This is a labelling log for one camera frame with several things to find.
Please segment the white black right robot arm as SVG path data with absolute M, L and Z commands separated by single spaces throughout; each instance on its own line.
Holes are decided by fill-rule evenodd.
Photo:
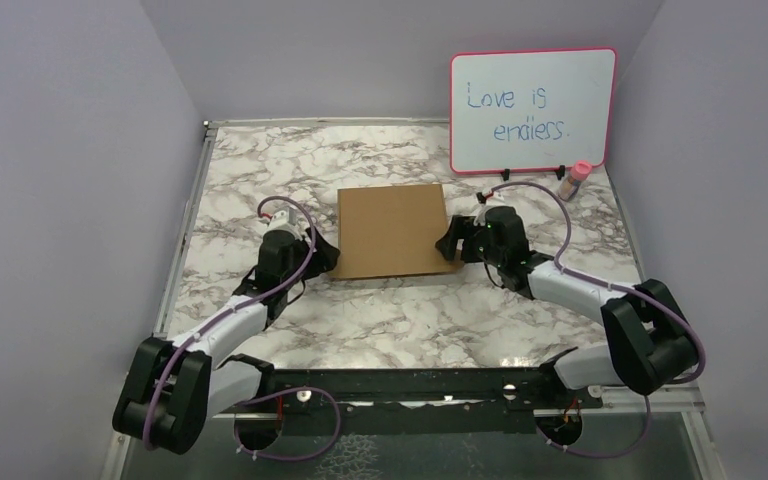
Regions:
M 649 395 L 704 366 L 701 345 L 665 284 L 610 283 L 562 267 L 557 258 L 531 248 L 523 221 L 510 206 L 453 216 L 435 247 L 447 261 L 495 268 L 507 290 L 565 307 L 603 327 L 605 344 L 572 349 L 541 365 L 537 393 L 549 406 L 560 407 L 590 386 L 625 386 Z

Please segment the brown cardboard box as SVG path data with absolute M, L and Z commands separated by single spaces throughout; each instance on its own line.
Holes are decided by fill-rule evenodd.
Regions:
M 336 280 L 449 274 L 435 243 L 449 226 L 440 184 L 346 188 L 337 195 Z

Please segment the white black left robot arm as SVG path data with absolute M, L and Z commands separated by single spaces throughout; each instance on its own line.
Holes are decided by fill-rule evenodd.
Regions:
M 271 230 L 256 264 L 228 302 L 207 320 L 173 339 L 149 337 L 137 347 L 112 415 L 114 431 L 149 450 L 184 454 L 206 421 L 242 402 L 250 410 L 273 401 L 270 363 L 235 354 L 290 305 L 291 288 L 335 269 L 337 247 L 309 227 L 304 233 Z

